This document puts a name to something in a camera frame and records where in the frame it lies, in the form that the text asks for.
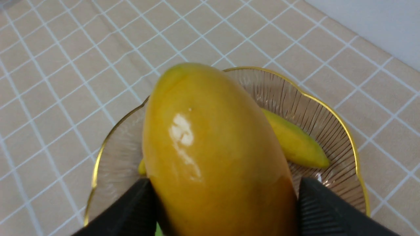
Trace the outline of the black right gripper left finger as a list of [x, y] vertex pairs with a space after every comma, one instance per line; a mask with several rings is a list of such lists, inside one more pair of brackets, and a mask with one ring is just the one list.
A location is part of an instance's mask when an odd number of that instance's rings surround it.
[[148, 178], [141, 178], [109, 208], [74, 236], [154, 236], [157, 197]]

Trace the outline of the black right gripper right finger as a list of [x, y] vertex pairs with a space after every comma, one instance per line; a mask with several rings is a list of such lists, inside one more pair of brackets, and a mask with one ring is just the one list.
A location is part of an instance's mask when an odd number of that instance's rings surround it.
[[397, 236], [345, 202], [314, 178], [302, 178], [298, 197], [299, 236]]

